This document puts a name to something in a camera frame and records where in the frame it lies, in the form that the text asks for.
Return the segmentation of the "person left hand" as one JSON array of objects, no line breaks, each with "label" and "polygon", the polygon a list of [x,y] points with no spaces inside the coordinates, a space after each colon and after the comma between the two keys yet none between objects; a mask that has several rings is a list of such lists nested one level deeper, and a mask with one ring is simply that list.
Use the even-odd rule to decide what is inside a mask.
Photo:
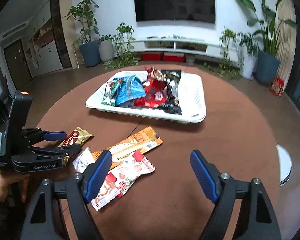
[{"label": "person left hand", "polygon": [[10,185],[17,183],[19,186],[21,201],[24,203],[27,196],[29,178],[29,174],[20,174],[12,170],[0,170],[0,202],[4,202],[6,200]]}]

